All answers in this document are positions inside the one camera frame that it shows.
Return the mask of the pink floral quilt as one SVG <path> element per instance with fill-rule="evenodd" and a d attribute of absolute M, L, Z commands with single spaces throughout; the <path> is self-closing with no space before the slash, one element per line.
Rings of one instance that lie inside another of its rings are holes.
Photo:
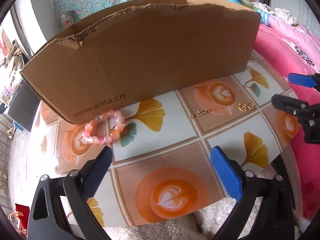
<path fill-rule="evenodd" d="M 319 38 L 301 24 L 293 27 L 271 16 L 259 25 L 254 49 L 262 55 L 302 100 L 319 103 Z M 319 210 L 319 145 L 308 144 L 300 130 L 291 140 L 300 172 L 303 215 L 312 219 Z"/>

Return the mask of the patterned coffee ginkgo tablecloth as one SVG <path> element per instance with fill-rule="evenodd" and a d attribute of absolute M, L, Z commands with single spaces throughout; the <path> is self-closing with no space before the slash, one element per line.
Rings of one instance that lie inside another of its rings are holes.
<path fill-rule="evenodd" d="M 121 109 L 124 128 L 89 208 L 104 227 L 144 225 L 200 210 L 225 197 L 211 162 L 219 146 L 244 170 L 259 173 L 299 130 L 272 106 L 289 83 L 253 51 L 242 72 L 173 90 Z M 253 102 L 241 112 L 239 103 Z M 189 119 L 197 110 L 210 113 Z"/>

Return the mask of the red gift bag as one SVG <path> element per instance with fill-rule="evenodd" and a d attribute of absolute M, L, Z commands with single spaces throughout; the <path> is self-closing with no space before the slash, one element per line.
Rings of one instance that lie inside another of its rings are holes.
<path fill-rule="evenodd" d="M 17 232 L 27 235 L 30 208 L 25 205 L 15 204 L 15 212 L 8 215 L 9 222 Z"/>

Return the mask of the white fluffy towel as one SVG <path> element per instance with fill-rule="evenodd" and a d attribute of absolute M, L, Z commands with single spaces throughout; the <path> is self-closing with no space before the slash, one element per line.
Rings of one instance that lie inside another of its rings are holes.
<path fill-rule="evenodd" d="M 188 215 L 140 226 L 104 228 L 111 239 L 212 239 L 236 200 L 225 197 Z"/>

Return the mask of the brown cardboard box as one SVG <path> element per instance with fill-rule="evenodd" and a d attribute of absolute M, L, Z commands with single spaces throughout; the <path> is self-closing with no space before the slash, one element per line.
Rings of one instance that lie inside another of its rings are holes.
<path fill-rule="evenodd" d="M 81 124 L 242 72 L 259 24 L 258 12 L 224 0 L 132 0 L 57 33 L 22 76 L 56 114 Z"/>

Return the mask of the gold hoop earring pair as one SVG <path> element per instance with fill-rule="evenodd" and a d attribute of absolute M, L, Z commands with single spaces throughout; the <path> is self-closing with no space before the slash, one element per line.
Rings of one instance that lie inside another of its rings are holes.
<path fill-rule="evenodd" d="M 251 101 L 248 103 L 239 103 L 238 109 L 241 112 L 254 111 L 256 109 L 256 105 Z"/>

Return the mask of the black monitor screen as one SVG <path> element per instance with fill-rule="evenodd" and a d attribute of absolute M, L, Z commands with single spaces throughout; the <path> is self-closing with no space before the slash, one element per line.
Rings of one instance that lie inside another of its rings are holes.
<path fill-rule="evenodd" d="M 38 95 L 24 82 L 10 103 L 8 116 L 23 129 L 31 132 L 39 104 Z"/>

